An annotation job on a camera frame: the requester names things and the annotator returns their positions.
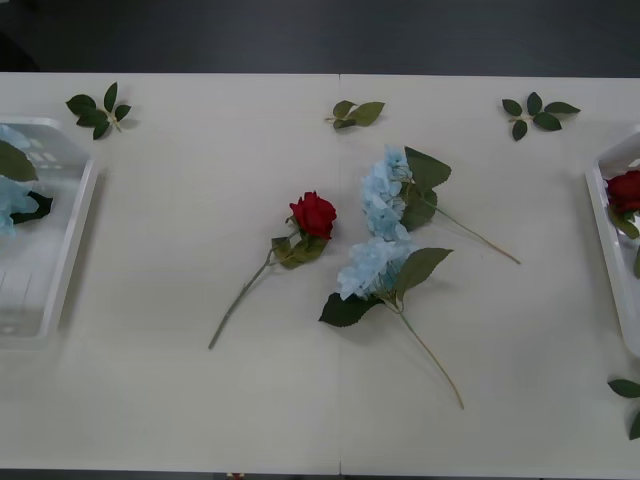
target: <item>dark floor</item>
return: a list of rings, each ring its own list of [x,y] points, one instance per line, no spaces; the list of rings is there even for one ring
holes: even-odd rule
[[[44,71],[640,76],[638,0],[10,0]]]

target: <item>plastic tray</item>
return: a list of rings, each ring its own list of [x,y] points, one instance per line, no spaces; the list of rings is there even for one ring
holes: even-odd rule
[[[586,172],[622,336],[631,353],[640,357],[640,280],[633,273],[640,240],[631,240],[619,233],[609,221],[605,182],[629,170],[640,170],[640,126],[600,155]]]
[[[0,245],[0,348],[40,348],[55,332],[95,186],[91,157],[46,118],[0,117],[20,132],[36,167],[33,189],[53,197],[51,213],[16,226]]]

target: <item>flower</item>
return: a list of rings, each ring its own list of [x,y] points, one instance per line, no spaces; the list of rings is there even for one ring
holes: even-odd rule
[[[353,265],[338,274],[340,298],[346,300],[355,294],[368,299],[390,292],[402,265],[417,249],[411,242],[385,242],[380,237],[354,245],[349,251]]]
[[[289,204],[298,226],[314,237],[331,239],[333,221],[336,219],[336,209],[331,203],[320,198],[316,192],[307,192],[298,203]]]
[[[640,210],[640,171],[633,170],[608,180],[607,192],[619,213]]]
[[[27,196],[29,189],[0,175],[0,235],[16,234],[12,213],[33,213],[38,202]]]
[[[385,146],[385,159],[376,163],[362,179],[362,206],[367,227],[387,241],[409,240],[400,223],[406,208],[400,197],[402,182],[411,180],[411,170],[402,150]]]

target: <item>hydrangea stem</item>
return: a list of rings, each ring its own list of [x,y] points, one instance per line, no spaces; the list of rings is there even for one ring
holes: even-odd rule
[[[404,314],[402,312],[398,312],[398,315],[400,315],[400,318],[402,319],[402,321],[404,322],[404,324],[407,326],[407,328],[409,329],[409,331],[413,334],[414,337],[416,337],[416,339],[420,342],[420,344],[424,347],[424,349],[427,351],[427,353],[431,356],[431,358],[433,359],[433,361],[435,362],[435,364],[438,366],[438,368],[440,369],[440,371],[444,374],[444,376],[447,378],[447,380],[449,381],[449,385],[451,385],[451,388],[453,388],[453,391],[456,394],[456,397],[458,397],[458,402],[460,402],[460,407],[464,410],[464,403],[462,402],[462,397],[460,396],[460,392],[458,392],[458,389],[456,388],[455,383],[453,383],[453,380],[451,380],[451,377],[449,376],[449,374],[447,373],[447,371],[444,369],[444,367],[442,366],[442,364],[438,361],[437,357],[433,354],[433,352],[431,350],[429,350],[429,347],[427,347],[427,345],[422,341],[422,339],[418,336],[418,334],[416,333],[416,331],[413,329],[413,327],[411,326],[411,324],[409,323],[409,320],[407,320],[407,317],[404,316]]]
[[[297,233],[298,233],[298,230],[296,230],[291,235],[289,235],[286,240],[283,240],[283,242],[291,240],[291,238]],[[220,322],[220,325],[218,325],[218,329],[216,330],[216,333],[213,335],[213,338],[211,339],[211,343],[209,343],[209,350],[211,350],[213,346],[216,344],[216,342],[218,341],[218,337],[220,337],[220,334],[222,333],[222,329],[229,321],[231,314],[238,307],[238,305],[240,305],[240,302],[245,297],[247,292],[251,289],[252,285],[256,282],[256,280],[262,274],[262,272],[264,272],[265,268],[272,266],[271,255],[273,254],[274,250],[275,250],[275,247],[272,247],[271,250],[269,250],[269,253],[267,254],[267,259],[264,261],[262,266],[255,273],[255,275],[251,278],[251,280],[249,280],[249,283],[245,283],[244,287],[242,287],[242,290],[240,290],[240,293],[238,294],[236,299],[233,301],[233,303],[231,304],[227,312],[224,314],[224,317],[222,317],[222,321]]]
[[[513,255],[505,252],[503,249],[501,249],[500,247],[498,247],[497,245],[491,243],[489,240],[487,240],[486,238],[484,238],[482,235],[480,235],[477,232],[474,232],[473,230],[471,230],[470,228],[465,227],[463,224],[461,224],[459,221],[457,221],[455,218],[453,218],[451,215],[449,215],[447,212],[445,212],[444,210],[441,210],[440,208],[438,208],[436,205],[427,202],[424,198],[422,199],[422,201],[429,205],[431,208],[436,209],[438,212],[440,212],[442,215],[444,215],[445,217],[447,217],[449,220],[451,220],[453,223],[455,223],[456,225],[458,225],[459,227],[465,229],[467,232],[469,232],[472,235],[475,235],[476,237],[478,237],[480,240],[482,240],[484,243],[486,243],[487,245],[489,245],[491,248],[493,248],[494,250],[500,252],[502,255],[504,255],[505,257],[513,260],[515,263],[517,263],[518,265],[522,265],[522,262],[520,260],[518,260],[516,257],[514,257]]]

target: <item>red flower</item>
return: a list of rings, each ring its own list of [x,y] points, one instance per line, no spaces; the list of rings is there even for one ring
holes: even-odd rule
[[[320,198],[316,192],[307,192],[298,200],[298,203],[290,203],[293,216],[298,226],[314,237],[331,239],[333,221],[336,219],[336,209],[329,202]]]
[[[607,191],[617,212],[640,210],[640,171],[633,170],[608,180]]]

